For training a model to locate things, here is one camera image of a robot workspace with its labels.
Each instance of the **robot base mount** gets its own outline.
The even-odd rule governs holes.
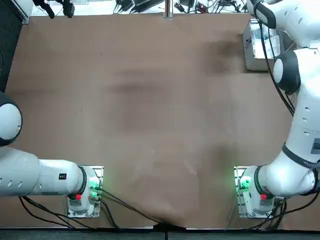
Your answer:
[[[68,197],[68,217],[97,218],[100,215],[100,199],[102,192],[95,188],[102,188],[103,166],[80,166],[86,173],[86,186],[82,195]]]

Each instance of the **green led light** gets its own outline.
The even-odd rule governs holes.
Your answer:
[[[240,180],[240,188],[247,189],[250,187],[250,183],[251,183],[251,177],[243,176]]]

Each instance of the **metal rod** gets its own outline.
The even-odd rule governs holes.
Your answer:
[[[170,17],[170,0],[164,0],[164,17]]]

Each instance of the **black label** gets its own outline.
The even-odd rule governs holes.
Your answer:
[[[66,173],[59,173],[59,180],[66,180],[67,174]]]
[[[320,154],[320,138],[314,139],[311,154]]]

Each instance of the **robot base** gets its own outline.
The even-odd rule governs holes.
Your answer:
[[[241,218],[265,219],[273,210],[274,200],[260,200],[260,195],[255,188],[252,181],[253,175],[251,174],[252,171],[254,173],[256,166],[251,166],[250,168],[253,169],[248,169],[248,171],[246,171],[247,168],[247,166],[234,167],[234,180],[239,216]],[[243,182],[244,184],[247,184],[245,189],[242,189],[241,187]]]
[[[85,190],[76,199],[68,200],[68,217],[70,218],[97,218],[100,215],[100,198],[102,192],[94,187],[102,188],[104,167],[81,166],[85,170],[87,182]]]

